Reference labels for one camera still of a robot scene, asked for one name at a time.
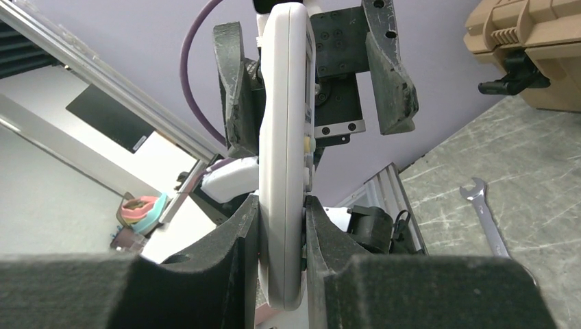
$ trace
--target wrench head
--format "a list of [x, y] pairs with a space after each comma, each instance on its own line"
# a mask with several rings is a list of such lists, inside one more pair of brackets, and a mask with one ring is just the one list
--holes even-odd
[[486, 190], [486, 182], [481, 180], [480, 178], [472, 177], [472, 180], [476, 184], [473, 189], [468, 191], [467, 189], [460, 186], [460, 195], [462, 195], [465, 199], [472, 201], [478, 195], [484, 195]]

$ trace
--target pink object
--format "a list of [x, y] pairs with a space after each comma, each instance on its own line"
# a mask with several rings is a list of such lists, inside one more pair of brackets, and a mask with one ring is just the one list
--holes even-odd
[[[153, 208], [157, 200], [158, 197], [149, 197], [149, 196], [138, 197], [136, 199], [129, 200], [121, 207], [121, 216], [128, 223], [136, 223], [141, 219], [145, 218], [145, 216], [147, 216], [147, 213]], [[143, 202], [145, 204], [140, 208], [135, 209], [126, 208], [126, 206], [128, 206], [130, 203], [134, 202]]]

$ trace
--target wrench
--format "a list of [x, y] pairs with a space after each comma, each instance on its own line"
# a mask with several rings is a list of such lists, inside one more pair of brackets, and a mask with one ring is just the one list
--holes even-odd
[[470, 191], [460, 187], [460, 194], [472, 202], [472, 206], [476, 209], [476, 214], [484, 229], [484, 234], [489, 241], [494, 256], [510, 258], [504, 241], [502, 241], [502, 236], [500, 236], [500, 232], [498, 231], [498, 227], [492, 218], [490, 209], [486, 205], [486, 182], [480, 178], [472, 178], [472, 180], [476, 183], [476, 186]]

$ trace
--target cable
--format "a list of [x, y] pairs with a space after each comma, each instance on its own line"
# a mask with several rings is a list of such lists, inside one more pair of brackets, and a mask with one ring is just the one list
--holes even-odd
[[182, 44], [182, 52], [180, 54], [180, 82], [182, 83], [182, 92], [184, 93], [186, 102], [188, 103], [192, 113], [196, 116], [196, 119], [198, 119], [200, 124], [210, 133], [210, 135], [212, 135], [212, 137], [216, 139], [216, 141], [219, 141], [220, 144], [226, 146], [226, 139], [224, 136], [222, 136], [222, 134], [220, 134], [220, 132], [208, 121], [196, 103], [194, 95], [192, 94], [188, 76], [188, 59], [192, 47], [192, 41], [194, 41], [194, 37], [204, 20], [212, 10], [220, 4], [220, 2], [222, 2], [222, 0], [209, 0], [209, 2], [201, 9], [200, 13], [194, 20], [194, 23], [190, 27], [190, 30], [184, 39], [184, 43]]

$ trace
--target white handheld device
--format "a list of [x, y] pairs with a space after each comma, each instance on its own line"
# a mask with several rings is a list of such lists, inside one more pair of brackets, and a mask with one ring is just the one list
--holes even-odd
[[314, 175], [314, 34], [300, 3], [276, 5], [262, 35], [259, 279], [273, 308], [301, 303], [303, 207]]

